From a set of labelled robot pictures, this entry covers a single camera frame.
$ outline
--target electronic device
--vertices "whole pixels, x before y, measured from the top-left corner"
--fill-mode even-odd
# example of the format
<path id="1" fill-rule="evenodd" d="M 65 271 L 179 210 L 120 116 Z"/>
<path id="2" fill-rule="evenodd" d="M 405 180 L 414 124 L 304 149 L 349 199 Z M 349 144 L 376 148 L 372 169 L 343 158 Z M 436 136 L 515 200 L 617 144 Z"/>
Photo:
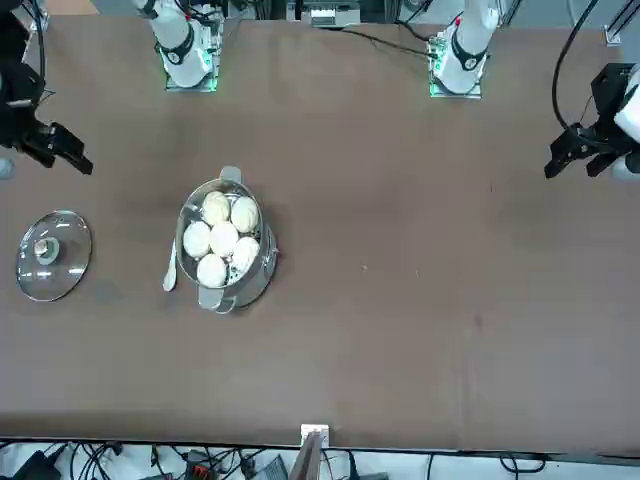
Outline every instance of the electronic device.
<path id="1" fill-rule="evenodd" d="M 287 20 L 300 20 L 312 27 L 344 28 L 360 23 L 359 0 L 289 0 Z"/>
<path id="2" fill-rule="evenodd" d="M 0 3 L 0 145 L 29 155 L 45 167 L 52 167 L 56 156 L 67 160 L 75 169 L 91 174 L 93 164 L 84 156 L 84 143 L 63 125 L 47 125 L 36 118 L 45 90 L 42 12 L 36 0 L 29 2 L 34 12 L 40 48 L 40 71 L 23 58 L 31 33 L 12 10 L 21 1 Z"/>
<path id="3" fill-rule="evenodd" d="M 56 470 L 55 463 L 65 448 L 66 445 L 61 446 L 49 457 L 38 450 L 29 457 L 13 477 L 0 476 L 0 480 L 60 480 L 61 475 Z"/>

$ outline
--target black cable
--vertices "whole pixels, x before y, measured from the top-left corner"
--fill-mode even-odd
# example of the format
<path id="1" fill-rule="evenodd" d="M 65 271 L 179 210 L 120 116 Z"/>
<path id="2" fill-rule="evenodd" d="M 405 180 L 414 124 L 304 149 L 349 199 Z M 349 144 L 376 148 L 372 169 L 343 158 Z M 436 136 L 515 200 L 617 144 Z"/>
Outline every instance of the black cable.
<path id="1" fill-rule="evenodd" d="M 356 459 L 351 450 L 347 450 L 347 455 L 349 455 L 349 480 L 360 480 Z"/>
<path id="2" fill-rule="evenodd" d="M 93 461 L 94 461 L 94 454 L 89 453 L 84 443 L 80 444 L 80 446 L 82 447 L 82 450 L 84 450 L 84 453 L 86 453 L 89 456 L 89 458 L 84 463 L 82 470 L 80 470 L 80 475 L 78 476 L 78 479 L 83 480 L 83 475 L 84 475 L 84 480 L 87 480 L 89 478 L 89 470 L 91 469 L 91 465 L 93 464 Z"/>
<path id="3" fill-rule="evenodd" d="M 22 8 L 24 9 L 25 12 L 27 12 L 29 14 L 29 16 L 31 17 L 31 20 L 33 20 L 35 22 L 36 21 L 36 17 L 33 16 L 33 13 L 31 13 L 31 10 L 29 10 L 24 3 L 22 4 Z"/>
<path id="4" fill-rule="evenodd" d="M 261 454 L 262 452 L 264 452 L 266 450 L 266 448 L 261 448 L 260 450 L 258 450 L 255 453 L 252 453 L 251 455 L 247 455 L 244 458 L 240 459 L 240 463 L 238 465 L 236 465 L 235 467 L 233 467 L 229 473 L 227 473 L 224 477 L 222 477 L 220 480 L 226 480 L 227 478 L 229 478 L 231 475 L 233 475 L 235 473 L 236 470 L 238 470 L 241 466 L 243 462 L 246 462 L 247 460 L 251 460 L 253 457 L 255 457 L 256 455 Z"/>
<path id="5" fill-rule="evenodd" d="M 52 443 L 52 444 L 51 444 L 51 445 L 49 445 L 47 448 L 45 448 L 45 449 L 42 451 L 42 453 L 44 453 L 44 454 L 46 455 L 48 452 L 50 452 L 50 451 L 51 451 L 51 449 L 52 449 L 53 447 L 55 447 L 56 445 L 58 445 L 58 443 L 59 443 L 59 442 L 54 442 L 54 443 Z"/>
<path id="6" fill-rule="evenodd" d="M 455 17 L 453 17 L 453 19 L 447 24 L 447 27 L 450 27 L 451 25 L 453 25 L 453 22 L 455 22 L 458 19 L 458 17 L 463 13 L 464 13 L 464 10 L 460 12 L 458 15 L 456 15 Z"/>
<path id="7" fill-rule="evenodd" d="M 324 456 L 324 461 L 327 462 L 327 468 L 329 469 L 329 476 L 331 477 L 331 480 L 335 480 L 333 476 L 333 470 L 331 469 L 331 461 L 329 460 L 329 457 L 327 456 L 327 452 L 325 450 L 322 451 L 322 456 Z"/>
<path id="8" fill-rule="evenodd" d="M 209 452 L 209 447 L 204 447 L 204 451 L 207 452 L 207 457 L 209 458 L 209 467 L 211 467 L 211 469 L 209 470 L 211 472 L 211 475 L 213 475 L 213 459 L 211 458 L 211 453 Z"/>
<path id="9" fill-rule="evenodd" d="M 38 6 L 38 0 L 29 0 L 31 6 L 33 7 L 33 14 L 35 16 L 36 22 L 36 30 L 38 33 L 38 47 L 40 50 L 40 81 L 41 81 L 41 91 L 38 93 L 37 98 L 40 98 L 42 95 L 42 91 L 44 91 L 45 85 L 45 53 L 44 53 L 44 35 L 42 34 L 42 11 Z"/>
<path id="10" fill-rule="evenodd" d="M 43 95 L 43 97 L 40 99 L 40 102 L 38 102 L 38 107 L 40 107 L 40 105 L 42 105 L 44 102 L 46 102 L 56 94 L 56 92 L 54 92 L 53 90 L 47 90 L 46 88 L 44 89 L 43 93 L 46 93 L 46 96 Z"/>
<path id="11" fill-rule="evenodd" d="M 567 39 L 566 43 L 562 47 L 562 50 L 560 51 L 560 56 L 558 57 L 558 61 L 556 62 L 556 68 L 553 72 L 553 82 L 551 83 L 551 101 L 553 102 L 553 113 L 555 114 L 556 119 L 558 120 L 558 123 L 560 123 L 560 125 L 565 131 L 569 132 L 573 137 L 576 138 L 576 140 L 578 140 L 584 145 L 597 148 L 600 151 L 603 151 L 603 147 L 604 147 L 608 151 L 610 150 L 610 147 L 606 143 L 583 137 L 578 132 L 576 132 L 573 128 L 569 127 L 565 119 L 562 117 L 562 114 L 560 113 L 560 107 L 558 106 L 558 78 L 560 77 L 560 67 L 562 66 L 562 62 L 564 61 L 564 58 L 567 56 L 567 53 L 569 52 L 569 48 L 571 48 L 571 44 L 573 43 L 573 40 L 576 38 L 576 35 L 580 31 L 580 28 L 582 28 L 582 25 L 587 20 L 587 17 L 589 16 L 589 14 L 594 9 L 594 7 L 598 4 L 599 1 L 600 0 L 591 0 L 589 2 L 589 5 L 587 5 L 587 8 L 585 8 L 584 12 L 582 12 L 582 15 L 580 15 L 580 18 L 576 22 L 576 25 L 573 27 L 573 30 L 571 30 L 571 33 L 569 34 L 569 38 Z"/>
<path id="12" fill-rule="evenodd" d="M 193 18 L 198 23 L 200 23 L 202 25 L 205 25 L 205 26 L 210 26 L 213 23 L 212 20 L 209 17 L 211 17 L 211 15 L 214 15 L 216 13 L 216 10 L 212 10 L 210 12 L 203 13 L 203 12 L 199 12 L 196 9 L 194 9 L 191 6 L 191 3 L 185 5 L 184 3 L 182 3 L 182 0 L 174 0 L 174 3 L 176 4 L 178 9 L 180 9 L 180 11 L 182 13 L 184 13 L 186 16 L 188 16 L 190 18 Z M 212 5 L 214 7 L 221 7 L 222 6 L 221 4 L 218 4 L 218 3 L 212 3 Z"/>
<path id="13" fill-rule="evenodd" d="M 238 450 L 236 452 L 236 450 L 232 450 L 231 451 L 232 455 L 231 455 L 231 462 L 229 462 L 229 467 L 228 468 L 218 468 L 218 473 L 225 475 L 227 473 L 229 473 L 231 471 L 231 469 L 233 468 L 233 461 L 236 459 L 236 453 L 240 453 L 240 451 Z M 222 462 L 224 461 L 225 458 L 227 458 L 229 455 L 225 455 L 224 457 L 221 457 L 219 460 L 219 464 L 222 466 Z"/>
<path id="14" fill-rule="evenodd" d="M 162 476 L 163 480 L 167 480 L 167 474 L 164 473 L 164 470 L 162 469 L 162 465 L 160 465 L 160 455 L 158 455 L 158 448 L 155 445 L 151 446 L 151 455 L 156 463 L 156 467 L 158 467 L 158 471 L 160 472 L 160 475 Z"/>
<path id="15" fill-rule="evenodd" d="M 429 457 L 429 465 L 427 466 L 427 478 L 426 480 L 431 480 L 431 465 L 433 465 L 433 458 L 435 455 L 432 453 Z"/>
<path id="16" fill-rule="evenodd" d="M 524 473 L 524 474 L 540 473 L 547 466 L 547 461 L 544 458 L 540 459 L 540 465 L 538 465 L 535 468 L 520 468 L 518 466 L 518 462 L 516 461 L 515 457 L 511 454 L 508 454 L 507 458 L 511 460 L 511 462 L 513 463 L 513 468 L 505 463 L 504 461 L 505 457 L 498 458 L 500 460 L 500 465 L 502 465 L 502 467 L 507 472 L 515 475 L 516 480 L 521 473 Z"/>
<path id="17" fill-rule="evenodd" d="M 182 453 L 180 450 L 178 450 L 176 447 L 174 447 L 173 445 L 169 445 L 169 448 L 171 448 L 171 450 L 173 450 L 174 452 L 176 452 L 180 458 L 182 460 L 184 460 L 185 462 L 189 459 L 189 454 L 188 453 Z"/>
<path id="18" fill-rule="evenodd" d="M 339 30 L 339 31 L 343 32 L 343 33 L 349 33 L 351 35 L 356 35 L 358 37 L 366 38 L 367 40 L 371 40 L 373 42 L 381 43 L 382 45 L 387 45 L 388 47 L 395 48 L 396 50 L 400 50 L 401 52 L 415 53 L 417 55 L 427 56 L 427 57 L 431 56 L 431 54 L 429 54 L 429 53 L 427 53 L 425 51 L 417 50 L 417 49 L 411 48 L 411 47 L 405 47 L 404 45 L 399 45 L 397 43 L 389 42 L 388 40 L 383 40 L 382 38 L 374 37 L 372 35 L 367 35 L 366 33 L 357 32 L 355 30 Z"/>
<path id="19" fill-rule="evenodd" d="M 587 110 L 589 109 L 589 105 L 591 104 L 591 100 L 593 100 L 593 95 L 591 95 L 589 97 L 589 99 L 587 100 L 587 103 L 585 103 L 584 110 L 582 110 L 582 115 L 580 115 L 580 120 L 578 121 L 578 123 L 582 123 L 582 120 L 584 120 L 584 116 L 587 114 Z"/>
<path id="20" fill-rule="evenodd" d="M 414 37 L 416 37 L 418 40 L 422 40 L 423 42 L 428 42 L 429 40 L 431 40 L 432 36 L 431 35 L 427 35 L 426 37 L 424 35 L 420 35 L 418 32 L 416 32 L 411 25 L 409 25 L 408 22 L 403 22 L 402 20 L 398 20 L 396 21 L 396 25 L 400 25 L 404 28 L 406 28 L 407 30 L 409 30 L 409 33 L 411 33 L 411 35 L 413 35 Z"/>
<path id="21" fill-rule="evenodd" d="M 433 2 L 434 0 L 422 0 L 422 3 L 418 5 L 418 8 L 416 8 L 416 11 L 413 12 L 413 14 L 409 18 L 407 18 L 405 22 L 409 23 L 411 20 L 416 18 L 418 14 L 421 13 L 423 10 L 426 12 Z"/>
<path id="22" fill-rule="evenodd" d="M 96 454 L 96 451 L 93 449 L 93 447 L 91 445 L 89 445 L 89 448 L 91 449 L 92 452 L 94 452 L 94 454 Z M 102 448 L 102 452 L 100 454 L 96 454 L 96 458 L 95 458 L 95 462 L 94 462 L 94 466 L 93 466 L 93 472 L 95 472 L 96 469 L 96 465 L 98 466 L 98 470 L 100 470 L 100 475 L 102 475 L 103 480 L 111 480 L 111 477 L 109 477 L 109 475 L 107 474 L 107 472 L 105 471 L 104 468 L 102 468 L 102 465 L 100 464 L 100 461 L 102 460 L 102 457 L 107 453 L 107 451 L 109 450 L 109 447 L 107 447 L 106 445 L 101 447 Z"/>
<path id="23" fill-rule="evenodd" d="M 78 453 L 79 448 L 80 444 L 78 443 L 71 453 L 71 462 L 69 463 L 69 477 L 71 478 L 71 480 L 76 480 L 76 477 L 73 476 L 73 463 L 76 460 L 76 453 Z"/>

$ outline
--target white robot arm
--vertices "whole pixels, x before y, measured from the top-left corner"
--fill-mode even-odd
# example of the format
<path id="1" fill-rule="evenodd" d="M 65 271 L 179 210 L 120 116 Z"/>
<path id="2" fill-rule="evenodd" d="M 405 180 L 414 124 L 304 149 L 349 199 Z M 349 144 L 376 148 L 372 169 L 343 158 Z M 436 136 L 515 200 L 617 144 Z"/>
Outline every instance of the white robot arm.
<path id="1" fill-rule="evenodd" d="M 633 72 L 620 110 L 613 118 L 616 125 L 637 144 L 611 167 L 614 177 L 622 180 L 640 180 L 640 64 L 635 65 Z"/>
<path id="2" fill-rule="evenodd" d="M 439 34 L 447 48 L 434 76 L 449 93 L 469 93 L 482 76 L 489 40 L 499 21 L 494 5 L 494 0 L 466 0 L 462 15 Z"/>
<path id="3" fill-rule="evenodd" d="M 207 24 L 195 19 L 187 20 L 177 3 L 179 1 L 133 0 L 133 3 L 151 24 L 167 74 L 177 86 L 190 88 L 198 85 L 205 76 L 215 73 L 217 65 L 211 61 L 209 51 L 211 30 L 218 30 L 224 16 L 220 13 L 211 17 Z"/>

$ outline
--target brown table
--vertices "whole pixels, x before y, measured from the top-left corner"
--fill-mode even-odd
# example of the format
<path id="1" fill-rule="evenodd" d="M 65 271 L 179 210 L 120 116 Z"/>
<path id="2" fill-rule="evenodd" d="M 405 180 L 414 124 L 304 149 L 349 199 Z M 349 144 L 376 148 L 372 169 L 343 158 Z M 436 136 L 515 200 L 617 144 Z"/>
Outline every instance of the brown table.
<path id="1" fill-rule="evenodd" d="M 0 186 L 2 433 L 296 443 L 322 422 L 343 446 L 638 447 L 640 190 L 542 172 L 566 36 L 501 31 L 481 102 L 431 100 L 420 58 L 247 21 L 217 94 L 167 94 L 142 20 L 55 17 L 41 117 L 95 172 L 20 158 Z M 568 119 L 613 55 L 581 34 Z M 181 203 L 225 164 L 282 250 L 237 317 L 201 310 L 184 276 L 161 289 Z M 17 245 L 59 208 L 91 225 L 92 263 L 33 303 Z"/>

